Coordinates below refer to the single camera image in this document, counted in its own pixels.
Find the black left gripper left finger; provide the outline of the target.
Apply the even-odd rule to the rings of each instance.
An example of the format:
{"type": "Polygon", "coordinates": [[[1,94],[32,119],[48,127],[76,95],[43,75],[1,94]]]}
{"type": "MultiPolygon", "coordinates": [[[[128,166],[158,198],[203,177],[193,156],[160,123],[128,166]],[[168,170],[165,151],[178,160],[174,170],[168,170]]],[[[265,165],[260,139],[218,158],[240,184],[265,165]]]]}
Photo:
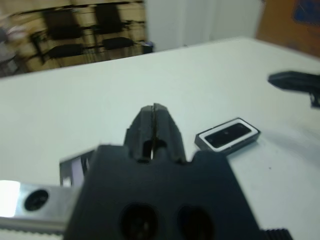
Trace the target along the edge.
{"type": "Polygon", "coordinates": [[[154,116],[151,105],[140,109],[130,127],[126,130],[124,145],[137,161],[149,161],[153,148],[154,116]]]}

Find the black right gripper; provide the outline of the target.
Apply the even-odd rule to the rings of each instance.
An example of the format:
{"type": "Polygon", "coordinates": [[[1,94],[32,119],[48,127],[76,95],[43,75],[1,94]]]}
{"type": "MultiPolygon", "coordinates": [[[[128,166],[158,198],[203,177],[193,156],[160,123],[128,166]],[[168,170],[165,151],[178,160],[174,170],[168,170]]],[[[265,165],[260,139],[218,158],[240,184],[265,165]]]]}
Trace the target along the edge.
{"type": "Polygon", "coordinates": [[[268,77],[268,81],[276,88],[310,93],[310,103],[312,108],[320,108],[320,76],[316,74],[284,71],[273,73],[268,77]]]}

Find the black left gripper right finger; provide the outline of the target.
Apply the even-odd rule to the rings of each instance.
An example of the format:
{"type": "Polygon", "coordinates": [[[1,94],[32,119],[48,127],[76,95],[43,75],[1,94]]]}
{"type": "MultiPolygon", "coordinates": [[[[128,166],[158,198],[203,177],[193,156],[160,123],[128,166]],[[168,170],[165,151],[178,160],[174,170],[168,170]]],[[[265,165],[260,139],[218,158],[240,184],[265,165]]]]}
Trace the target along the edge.
{"type": "Polygon", "coordinates": [[[164,155],[170,161],[186,163],[187,159],[182,135],[167,107],[155,103],[153,105],[153,116],[153,156],[158,157],[160,152],[164,152],[164,155]]]}

